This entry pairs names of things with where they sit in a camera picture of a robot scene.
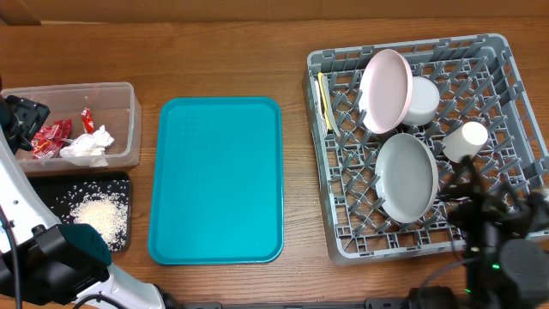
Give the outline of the red snack wrapper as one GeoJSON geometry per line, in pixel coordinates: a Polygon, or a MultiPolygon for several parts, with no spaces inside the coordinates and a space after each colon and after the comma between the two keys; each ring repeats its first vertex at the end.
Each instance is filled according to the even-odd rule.
{"type": "Polygon", "coordinates": [[[44,125],[34,136],[32,156],[36,160],[50,159],[58,155],[69,138],[72,120],[58,120],[53,125],[44,125]]]}

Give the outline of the white paper cup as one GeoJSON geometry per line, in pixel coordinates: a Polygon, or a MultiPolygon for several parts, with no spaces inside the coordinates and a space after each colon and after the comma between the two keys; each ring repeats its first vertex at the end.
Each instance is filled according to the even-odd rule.
{"type": "Polygon", "coordinates": [[[464,156],[475,156],[488,139],[487,128],[478,122],[467,122],[443,139],[443,153],[453,162],[464,156]]]}

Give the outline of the grey round plate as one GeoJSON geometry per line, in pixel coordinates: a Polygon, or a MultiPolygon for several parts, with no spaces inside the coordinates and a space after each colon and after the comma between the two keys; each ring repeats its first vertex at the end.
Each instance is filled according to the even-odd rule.
{"type": "Polygon", "coordinates": [[[417,221],[438,191],[437,163],[415,136],[399,133],[381,147],[375,165],[377,196],[387,215],[400,223],[417,221]]]}

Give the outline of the red sauce sachet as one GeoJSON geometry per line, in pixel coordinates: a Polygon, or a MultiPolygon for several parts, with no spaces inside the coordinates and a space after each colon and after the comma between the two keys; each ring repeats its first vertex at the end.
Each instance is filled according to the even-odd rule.
{"type": "Polygon", "coordinates": [[[85,107],[82,110],[82,112],[81,112],[81,121],[82,121],[82,126],[83,126],[83,129],[84,129],[84,132],[87,133],[87,134],[93,134],[94,131],[95,131],[95,128],[94,128],[93,115],[92,115],[92,111],[91,111],[90,108],[85,107]]]}

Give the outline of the white napkin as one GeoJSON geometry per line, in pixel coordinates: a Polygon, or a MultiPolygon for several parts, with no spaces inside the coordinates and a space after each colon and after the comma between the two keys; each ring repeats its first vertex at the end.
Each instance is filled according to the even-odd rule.
{"type": "Polygon", "coordinates": [[[80,167],[107,167],[104,155],[114,141],[105,126],[101,125],[94,133],[77,137],[69,146],[62,148],[59,155],[80,167]]]}

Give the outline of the grey bowl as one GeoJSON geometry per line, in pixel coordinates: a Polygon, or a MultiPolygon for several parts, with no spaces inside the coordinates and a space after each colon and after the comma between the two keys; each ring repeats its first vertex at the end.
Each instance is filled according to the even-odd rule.
{"type": "Polygon", "coordinates": [[[402,123],[406,125],[424,125],[436,115],[440,101],[437,86],[427,78],[413,77],[413,92],[410,105],[402,123]]]}

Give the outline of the pink round plate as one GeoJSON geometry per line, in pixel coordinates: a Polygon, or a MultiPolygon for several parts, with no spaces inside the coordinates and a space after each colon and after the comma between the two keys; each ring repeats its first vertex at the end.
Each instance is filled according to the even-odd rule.
{"type": "Polygon", "coordinates": [[[393,130],[406,116],[413,92],[413,75],[407,60],[397,51],[378,52],[366,65],[359,89],[363,123],[375,134],[393,130]]]}

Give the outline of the white plastic fork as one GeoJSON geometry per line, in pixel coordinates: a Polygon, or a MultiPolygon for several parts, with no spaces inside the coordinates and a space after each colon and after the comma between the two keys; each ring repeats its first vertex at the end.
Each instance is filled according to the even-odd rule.
{"type": "Polygon", "coordinates": [[[320,117],[320,126],[322,128],[323,137],[326,137],[328,133],[328,126],[323,114],[323,99],[321,96],[320,86],[318,80],[314,81],[315,93],[317,96],[317,115],[320,117]]]}

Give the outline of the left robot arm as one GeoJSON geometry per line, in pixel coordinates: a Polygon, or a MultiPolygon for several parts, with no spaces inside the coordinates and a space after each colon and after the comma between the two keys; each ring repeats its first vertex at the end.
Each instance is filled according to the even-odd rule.
{"type": "Polygon", "coordinates": [[[1,99],[1,293],[16,307],[178,308],[169,293],[114,264],[94,228],[63,224],[29,183],[15,155],[32,150],[49,114],[42,103],[1,99]]]}

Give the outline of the grey dishwasher rack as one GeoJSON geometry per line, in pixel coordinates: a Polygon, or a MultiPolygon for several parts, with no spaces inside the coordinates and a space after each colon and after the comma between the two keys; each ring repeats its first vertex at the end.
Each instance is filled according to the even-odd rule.
{"type": "MultiPolygon", "coordinates": [[[[548,151],[507,39],[497,33],[398,42],[391,49],[414,76],[432,81],[441,100],[422,126],[399,125],[434,154],[439,182],[453,176],[443,139],[468,121],[483,124],[488,139],[474,163],[490,193],[503,182],[519,197],[548,183],[548,151]]],[[[303,79],[305,109],[317,158],[320,200],[330,259],[339,265],[424,256],[465,245],[464,232],[448,223],[451,204],[436,201],[417,221],[400,223],[383,210],[375,191],[377,155],[385,135],[368,130],[359,108],[364,69],[380,51],[363,45],[314,51],[303,79]],[[323,137],[314,81],[322,72],[340,136],[323,137]]]]}

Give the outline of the clear plastic bin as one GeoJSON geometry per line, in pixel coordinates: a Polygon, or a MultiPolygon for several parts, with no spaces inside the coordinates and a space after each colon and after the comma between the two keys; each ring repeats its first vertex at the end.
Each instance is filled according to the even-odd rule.
{"type": "Polygon", "coordinates": [[[69,135],[75,139],[84,133],[81,112],[91,110],[94,126],[105,126],[114,142],[103,155],[78,158],[34,159],[29,152],[18,151],[16,159],[25,173],[61,172],[96,168],[105,162],[108,168],[132,167],[139,163],[142,135],[142,109],[128,82],[80,83],[54,86],[7,88],[3,97],[14,95],[49,107],[46,120],[51,125],[58,120],[72,121],[69,135]]]}

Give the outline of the black rectangular tray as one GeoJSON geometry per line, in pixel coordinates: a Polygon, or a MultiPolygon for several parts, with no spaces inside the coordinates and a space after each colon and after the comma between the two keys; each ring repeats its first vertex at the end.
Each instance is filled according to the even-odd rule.
{"type": "Polygon", "coordinates": [[[86,223],[112,252],[130,245],[131,182],[125,172],[31,177],[40,199],[63,224],[86,223]]]}

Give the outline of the pile of rice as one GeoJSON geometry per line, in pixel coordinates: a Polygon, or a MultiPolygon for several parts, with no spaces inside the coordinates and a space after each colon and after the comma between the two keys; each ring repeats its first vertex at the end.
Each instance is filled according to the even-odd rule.
{"type": "Polygon", "coordinates": [[[123,181],[72,185],[59,202],[69,208],[63,216],[66,222],[90,225],[111,252],[122,251],[129,244],[130,194],[123,181]]]}

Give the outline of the teal plastic tray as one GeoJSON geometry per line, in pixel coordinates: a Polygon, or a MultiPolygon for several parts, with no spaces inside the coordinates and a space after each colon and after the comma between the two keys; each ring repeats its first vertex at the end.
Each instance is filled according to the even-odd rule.
{"type": "Polygon", "coordinates": [[[164,265],[269,263],[284,246],[282,122],[268,97],[160,112],[148,251],[164,265]]]}

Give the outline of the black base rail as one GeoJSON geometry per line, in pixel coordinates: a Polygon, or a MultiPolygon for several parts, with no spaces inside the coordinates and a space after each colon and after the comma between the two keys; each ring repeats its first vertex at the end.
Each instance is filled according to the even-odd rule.
{"type": "Polygon", "coordinates": [[[370,298],[352,302],[291,302],[222,304],[220,302],[190,302],[179,305],[181,309],[399,309],[403,298],[370,298]]]}

